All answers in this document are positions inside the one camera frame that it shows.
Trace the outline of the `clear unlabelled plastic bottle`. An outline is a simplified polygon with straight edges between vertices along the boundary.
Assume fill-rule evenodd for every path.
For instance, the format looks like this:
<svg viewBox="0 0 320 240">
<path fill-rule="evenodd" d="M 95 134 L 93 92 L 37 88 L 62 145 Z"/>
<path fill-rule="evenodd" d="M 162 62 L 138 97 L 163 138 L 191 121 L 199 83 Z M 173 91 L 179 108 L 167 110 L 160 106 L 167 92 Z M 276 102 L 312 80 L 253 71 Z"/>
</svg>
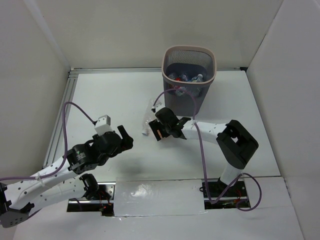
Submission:
<svg viewBox="0 0 320 240">
<path fill-rule="evenodd" d="M 148 101 L 143 119 L 142 119 L 142 127 L 141 127 L 141 133 L 143 136 L 147 137 L 150 132 L 150 126 L 149 122 L 154 120 L 154 112 L 152 111 L 152 107 L 154 106 L 155 99 L 150 99 Z"/>
</svg>

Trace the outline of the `blue label bottle white cap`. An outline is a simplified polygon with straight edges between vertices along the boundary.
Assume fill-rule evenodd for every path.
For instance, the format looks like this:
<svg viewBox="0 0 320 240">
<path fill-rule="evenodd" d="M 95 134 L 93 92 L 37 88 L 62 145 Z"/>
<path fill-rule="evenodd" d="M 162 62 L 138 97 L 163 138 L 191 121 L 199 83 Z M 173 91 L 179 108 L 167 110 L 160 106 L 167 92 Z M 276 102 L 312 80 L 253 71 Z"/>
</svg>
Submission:
<svg viewBox="0 0 320 240">
<path fill-rule="evenodd" d="M 190 94 L 190 91 L 185 86 L 175 86 L 173 89 L 173 93 L 177 97 L 182 97 Z"/>
</svg>

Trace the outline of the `red label bottle red cap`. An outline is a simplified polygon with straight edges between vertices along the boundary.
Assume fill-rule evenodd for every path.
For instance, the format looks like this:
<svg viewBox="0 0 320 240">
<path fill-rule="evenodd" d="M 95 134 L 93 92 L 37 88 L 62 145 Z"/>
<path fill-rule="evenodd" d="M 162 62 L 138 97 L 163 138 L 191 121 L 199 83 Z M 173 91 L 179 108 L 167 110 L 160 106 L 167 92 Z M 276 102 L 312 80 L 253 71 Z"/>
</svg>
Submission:
<svg viewBox="0 0 320 240">
<path fill-rule="evenodd" d="M 181 81 L 181 78 L 179 77 L 179 75 L 175 72 L 172 72 L 168 75 L 168 78 L 171 79 L 171 80 L 174 80 L 174 81 L 178 81 L 180 82 Z"/>
</svg>

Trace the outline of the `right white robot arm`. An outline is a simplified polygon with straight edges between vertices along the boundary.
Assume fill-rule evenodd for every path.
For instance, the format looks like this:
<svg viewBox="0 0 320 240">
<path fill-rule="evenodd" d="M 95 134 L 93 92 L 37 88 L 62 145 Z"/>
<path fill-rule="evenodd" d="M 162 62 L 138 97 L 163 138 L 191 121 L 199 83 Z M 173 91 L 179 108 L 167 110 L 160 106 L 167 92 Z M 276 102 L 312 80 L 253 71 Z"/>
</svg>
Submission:
<svg viewBox="0 0 320 240">
<path fill-rule="evenodd" d="M 228 123 L 208 123 L 190 117 L 178 118 L 168 107 L 159 104 L 151 111 L 155 120 L 149 126 L 157 141 L 173 137 L 183 140 L 199 140 L 203 155 L 203 142 L 219 146 L 227 165 L 218 179 L 218 190 L 223 196 L 230 196 L 236 189 L 236 178 L 242 175 L 248 162 L 259 147 L 257 140 L 237 120 Z"/>
</svg>

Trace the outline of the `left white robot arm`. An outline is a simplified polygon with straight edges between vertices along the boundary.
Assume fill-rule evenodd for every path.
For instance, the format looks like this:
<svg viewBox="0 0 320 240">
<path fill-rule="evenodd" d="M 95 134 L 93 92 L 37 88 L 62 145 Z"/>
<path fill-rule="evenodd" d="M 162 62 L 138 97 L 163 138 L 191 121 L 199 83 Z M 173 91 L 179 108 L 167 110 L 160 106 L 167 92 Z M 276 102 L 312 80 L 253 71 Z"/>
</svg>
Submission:
<svg viewBox="0 0 320 240">
<path fill-rule="evenodd" d="M 58 202 L 97 197 L 100 187 L 90 172 L 103 166 L 108 159 L 133 148 L 133 138 L 120 125 L 118 131 L 95 134 L 77 144 L 50 166 L 30 179 L 0 185 L 0 224 L 14 227 L 41 209 Z"/>
</svg>

